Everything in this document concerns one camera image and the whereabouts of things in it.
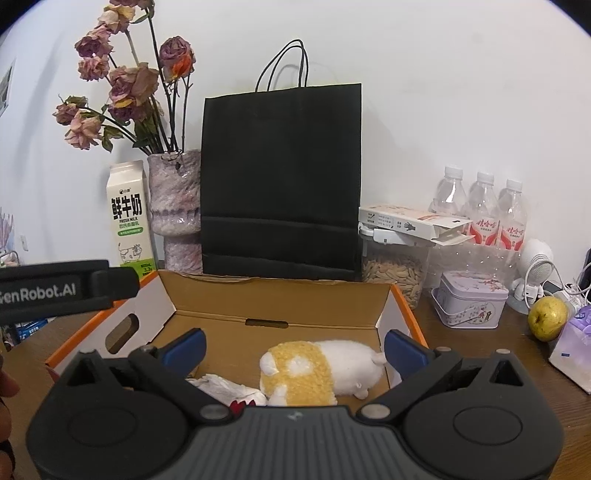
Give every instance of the black paper bag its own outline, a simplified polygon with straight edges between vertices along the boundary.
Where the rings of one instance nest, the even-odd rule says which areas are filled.
[[[201,185],[204,273],[360,279],[361,85],[206,99]]]

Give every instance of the vase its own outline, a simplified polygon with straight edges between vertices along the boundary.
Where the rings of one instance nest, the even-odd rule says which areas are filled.
[[[201,152],[148,157],[152,231],[164,237],[167,270],[201,274]]]

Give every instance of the yellow and white plush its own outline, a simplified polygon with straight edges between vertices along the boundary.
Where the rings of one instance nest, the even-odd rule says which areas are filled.
[[[261,391],[276,407],[336,405],[336,395],[363,400],[385,363],[383,353],[349,340],[281,343],[261,358]]]

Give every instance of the white cable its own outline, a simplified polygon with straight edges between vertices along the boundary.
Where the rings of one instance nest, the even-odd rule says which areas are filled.
[[[581,270],[581,273],[579,274],[576,283],[575,283],[575,288],[568,288],[565,284],[564,281],[562,280],[562,277],[560,276],[560,272],[558,271],[558,269],[556,268],[556,265],[554,265],[554,263],[550,260],[538,260],[537,262],[534,262],[530,265],[530,267],[527,269],[527,272],[525,272],[525,277],[523,279],[524,281],[524,300],[525,300],[525,306],[527,306],[528,310],[531,310],[532,305],[529,304],[528,300],[527,300],[527,277],[530,274],[530,271],[534,268],[537,267],[538,265],[543,265],[543,264],[550,264],[552,266],[552,272],[550,272],[550,275],[552,275],[553,272],[556,272],[556,274],[558,275],[558,280],[560,280],[560,289],[565,291],[566,293],[568,293],[569,295],[572,295],[574,297],[576,296],[582,296],[583,297],[583,303],[585,305],[589,305],[589,301],[587,299],[587,295],[585,295],[587,292],[591,291],[591,286],[588,286],[586,289],[581,290],[579,287],[579,283],[581,281],[581,279],[583,278],[583,275],[585,273],[585,271],[591,267],[591,263],[588,263],[587,265],[585,265],[585,267]],[[544,280],[541,285],[542,288],[544,288],[544,284],[548,281],[548,279]],[[544,294],[549,294],[549,296],[553,296],[553,294],[551,292],[549,292],[548,290],[544,290]]]

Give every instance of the dried rose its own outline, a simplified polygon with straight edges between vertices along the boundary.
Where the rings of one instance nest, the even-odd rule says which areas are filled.
[[[62,103],[56,107],[53,114],[60,125],[70,125],[78,113],[78,106],[75,103]]]
[[[145,62],[136,68],[116,68],[109,74],[109,80],[109,97],[117,108],[143,105],[158,90],[158,70],[149,68]]]
[[[109,57],[91,57],[78,62],[80,78],[86,80],[100,80],[109,74]]]
[[[196,61],[191,44],[182,37],[169,38],[160,47],[160,62],[168,83],[189,75]]]
[[[111,0],[112,5],[124,5],[126,7],[140,7],[144,10],[153,6],[154,0]]]
[[[66,141],[74,148],[89,150],[91,145],[98,145],[95,139],[101,138],[100,128],[101,121],[97,116],[83,118],[78,112],[66,133]]]
[[[99,25],[94,30],[89,31],[80,41],[76,43],[75,48],[82,58],[103,57],[113,51],[109,45],[109,38],[112,31],[106,25]]]
[[[86,105],[88,105],[88,98],[70,95],[66,100],[63,101],[63,103],[73,103],[78,108],[84,108]]]
[[[99,23],[105,25],[114,34],[127,31],[129,22],[134,19],[135,7],[107,5],[105,13],[99,17]]]
[[[109,105],[109,113],[118,122],[142,122],[146,119],[147,114],[143,106],[128,105],[122,108],[117,108],[115,105]]]

